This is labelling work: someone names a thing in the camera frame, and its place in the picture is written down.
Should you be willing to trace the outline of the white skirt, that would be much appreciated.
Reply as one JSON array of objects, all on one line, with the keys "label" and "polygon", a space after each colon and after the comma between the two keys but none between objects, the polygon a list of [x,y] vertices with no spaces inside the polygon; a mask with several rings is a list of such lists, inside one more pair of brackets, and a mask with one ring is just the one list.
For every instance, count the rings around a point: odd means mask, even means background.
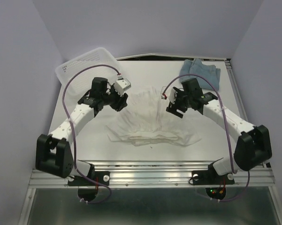
[{"label": "white skirt", "polygon": [[134,90],[127,103],[107,124],[110,141],[134,146],[158,143],[189,146],[201,140],[191,118],[181,119],[166,112],[168,104],[154,87]]}]

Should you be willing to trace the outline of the light blue denim skirt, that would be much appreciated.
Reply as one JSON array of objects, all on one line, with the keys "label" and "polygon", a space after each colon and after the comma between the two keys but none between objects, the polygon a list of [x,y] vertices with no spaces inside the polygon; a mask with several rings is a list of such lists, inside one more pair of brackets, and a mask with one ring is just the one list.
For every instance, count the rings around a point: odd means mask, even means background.
[{"label": "light blue denim skirt", "polygon": [[202,89],[213,90],[206,80],[212,84],[216,91],[220,89],[221,69],[215,65],[205,65],[200,59],[185,60],[179,75],[180,83],[196,78]]}]

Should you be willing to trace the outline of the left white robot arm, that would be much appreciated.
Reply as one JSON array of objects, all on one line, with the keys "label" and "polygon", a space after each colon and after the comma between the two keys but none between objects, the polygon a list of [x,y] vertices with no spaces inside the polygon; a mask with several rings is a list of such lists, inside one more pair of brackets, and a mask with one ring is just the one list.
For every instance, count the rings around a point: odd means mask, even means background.
[{"label": "left white robot arm", "polygon": [[106,78],[95,77],[88,90],[78,101],[72,113],[66,112],[67,119],[54,131],[40,135],[37,139],[37,170],[61,178],[78,176],[85,185],[95,180],[94,165],[78,160],[76,137],[84,126],[94,119],[108,105],[119,112],[127,106],[126,91],[131,87],[127,79],[119,79],[110,84]]}]

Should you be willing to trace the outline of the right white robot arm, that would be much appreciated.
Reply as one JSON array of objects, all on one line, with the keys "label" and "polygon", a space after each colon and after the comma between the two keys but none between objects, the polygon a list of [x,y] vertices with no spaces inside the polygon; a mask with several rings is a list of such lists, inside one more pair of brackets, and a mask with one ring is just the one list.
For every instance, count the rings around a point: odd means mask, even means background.
[{"label": "right white robot arm", "polygon": [[206,177],[210,182],[217,183],[227,173],[249,171],[272,157],[269,130],[264,125],[255,126],[237,116],[224,106],[217,92],[203,93],[195,78],[182,82],[182,86],[173,87],[169,96],[162,91],[161,98],[169,100],[166,111],[182,118],[193,109],[226,132],[229,155],[209,165]]}]

